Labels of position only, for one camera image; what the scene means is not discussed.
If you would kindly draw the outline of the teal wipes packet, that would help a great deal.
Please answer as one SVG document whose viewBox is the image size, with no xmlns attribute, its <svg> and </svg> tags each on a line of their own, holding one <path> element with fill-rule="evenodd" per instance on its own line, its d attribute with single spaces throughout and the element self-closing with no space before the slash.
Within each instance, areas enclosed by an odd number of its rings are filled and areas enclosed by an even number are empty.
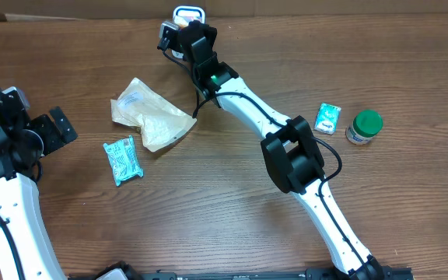
<svg viewBox="0 0 448 280">
<path fill-rule="evenodd" d="M 139 164 L 135 151 L 134 138 L 131 135 L 111 144 L 103 143 L 103 149 L 107 154 L 117 187 L 136 176 L 144 176 L 144 170 Z"/>
</svg>

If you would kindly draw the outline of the beige snack bag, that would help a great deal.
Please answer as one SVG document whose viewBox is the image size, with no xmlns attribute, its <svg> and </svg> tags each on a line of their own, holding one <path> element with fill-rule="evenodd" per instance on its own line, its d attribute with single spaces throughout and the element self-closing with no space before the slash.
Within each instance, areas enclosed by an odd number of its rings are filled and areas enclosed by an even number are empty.
<svg viewBox="0 0 448 280">
<path fill-rule="evenodd" d="M 142 144 L 157 152 L 183 138 L 196 120 L 134 78 L 120 96 L 111 100 L 112 121 L 134 128 Z"/>
</svg>

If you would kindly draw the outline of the teal tissue pack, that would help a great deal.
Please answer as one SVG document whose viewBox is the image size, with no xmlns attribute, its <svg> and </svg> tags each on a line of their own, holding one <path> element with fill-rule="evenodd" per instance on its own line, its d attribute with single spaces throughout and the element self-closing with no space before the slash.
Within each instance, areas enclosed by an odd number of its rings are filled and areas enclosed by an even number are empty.
<svg viewBox="0 0 448 280">
<path fill-rule="evenodd" d="M 328 103 L 320 105 L 314 129 L 332 135 L 336 131 L 341 108 Z"/>
</svg>

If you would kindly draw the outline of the green lid jar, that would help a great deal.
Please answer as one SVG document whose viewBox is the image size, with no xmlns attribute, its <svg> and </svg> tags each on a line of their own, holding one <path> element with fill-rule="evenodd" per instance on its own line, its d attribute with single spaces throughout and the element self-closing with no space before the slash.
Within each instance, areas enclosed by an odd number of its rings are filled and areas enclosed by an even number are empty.
<svg viewBox="0 0 448 280">
<path fill-rule="evenodd" d="M 365 145 L 371 142 L 382 128 L 382 117 L 374 110 L 364 110 L 355 116 L 345 135 L 351 143 Z"/>
</svg>

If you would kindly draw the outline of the orange small packet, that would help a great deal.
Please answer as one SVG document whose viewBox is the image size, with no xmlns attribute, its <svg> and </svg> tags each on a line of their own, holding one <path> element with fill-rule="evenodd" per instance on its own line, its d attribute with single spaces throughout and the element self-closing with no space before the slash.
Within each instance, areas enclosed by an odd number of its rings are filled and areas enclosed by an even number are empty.
<svg viewBox="0 0 448 280">
<path fill-rule="evenodd" d="M 189 23 L 193 21 L 198 21 L 200 23 L 203 23 L 204 20 L 198 13 L 187 13 L 184 11 L 183 13 L 180 13 L 178 15 L 175 15 L 173 18 L 174 22 L 180 26 L 181 28 L 184 28 L 189 25 Z"/>
</svg>

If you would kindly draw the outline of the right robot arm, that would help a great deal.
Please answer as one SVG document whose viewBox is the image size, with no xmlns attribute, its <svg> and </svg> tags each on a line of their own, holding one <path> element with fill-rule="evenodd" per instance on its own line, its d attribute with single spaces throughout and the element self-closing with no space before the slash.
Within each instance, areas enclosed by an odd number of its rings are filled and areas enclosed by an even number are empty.
<svg viewBox="0 0 448 280">
<path fill-rule="evenodd" d="M 320 152 L 326 142 L 313 135 L 303 117 L 290 118 L 268 106 L 220 62 L 213 50 L 216 35 L 216 28 L 192 21 L 171 44 L 191 66 L 192 82 L 204 98 L 197 107 L 213 102 L 256 133 L 269 177 L 306 209 L 340 279 L 383 279 L 382 266 L 355 235 L 330 191 Z"/>
</svg>

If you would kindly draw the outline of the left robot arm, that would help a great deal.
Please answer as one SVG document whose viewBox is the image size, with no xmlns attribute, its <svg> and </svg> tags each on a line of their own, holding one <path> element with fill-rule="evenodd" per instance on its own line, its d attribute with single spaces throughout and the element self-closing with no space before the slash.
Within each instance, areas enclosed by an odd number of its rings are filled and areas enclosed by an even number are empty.
<svg viewBox="0 0 448 280">
<path fill-rule="evenodd" d="M 31 118 L 16 87 L 0 91 L 0 272 L 5 279 L 64 279 L 40 212 L 41 159 L 78 137 L 60 107 Z"/>
</svg>

